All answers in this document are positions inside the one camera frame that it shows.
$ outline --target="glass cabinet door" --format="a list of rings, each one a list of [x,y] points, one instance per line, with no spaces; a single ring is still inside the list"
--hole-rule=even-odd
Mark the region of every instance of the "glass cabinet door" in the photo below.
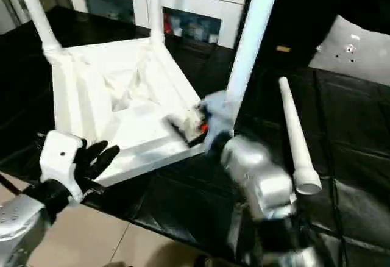
[[[221,19],[164,7],[164,32],[206,43],[217,43]]]
[[[85,0],[88,13],[135,23],[133,0]]]

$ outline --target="black glove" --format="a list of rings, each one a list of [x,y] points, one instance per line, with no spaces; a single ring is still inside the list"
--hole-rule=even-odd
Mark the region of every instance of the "black glove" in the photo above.
[[[107,145],[107,141],[101,141],[87,148],[87,141],[83,140],[83,147],[77,151],[74,178],[83,193],[89,190],[100,194],[104,192],[104,187],[93,180],[103,173],[120,152],[119,146],[106,149]]]

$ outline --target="black tablecloth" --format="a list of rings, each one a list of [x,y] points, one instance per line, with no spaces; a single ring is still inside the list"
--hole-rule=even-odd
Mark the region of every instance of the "black tablecloth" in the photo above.
[[[64,46],[147,35],[105,18],[54,9],[48,14]],[[167,38],[166,45],[199,93],[223,89],[230,49]],[[0,170],[34,183],[40,170],[37,132],[54,128],[51,69],[32,23],[0,37],[2,54]],[[323,190],[299,197],[338,266],[390,266],[390,88],[315,69],[259,63],[237,130],[266,143],[292,171],[278,78],[288,76]],[[244,263],[257,246],[255,226],[223,169],[199,155],[89,195],[90,207],[141,225],[214,256]],[[240,232],[232,239],[232,228]]]

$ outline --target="white cabinet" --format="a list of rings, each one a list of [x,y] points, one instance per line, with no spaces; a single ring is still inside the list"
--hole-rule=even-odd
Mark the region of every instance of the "white cabinet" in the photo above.
[[[165,31],[232,48],[245,0],[161,0]],[[72,0],[76,10],[150,27],[150,0]]]

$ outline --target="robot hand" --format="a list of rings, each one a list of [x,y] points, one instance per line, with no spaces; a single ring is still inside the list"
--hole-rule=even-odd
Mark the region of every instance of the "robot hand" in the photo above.
[[[93,182],[119,153],[102,141],[87,142],[57,131],[48,133],[41,158],[41,183],[6,202],[0,212],[0,267],[25,266],[56,216],[90,191],[103,192]]]

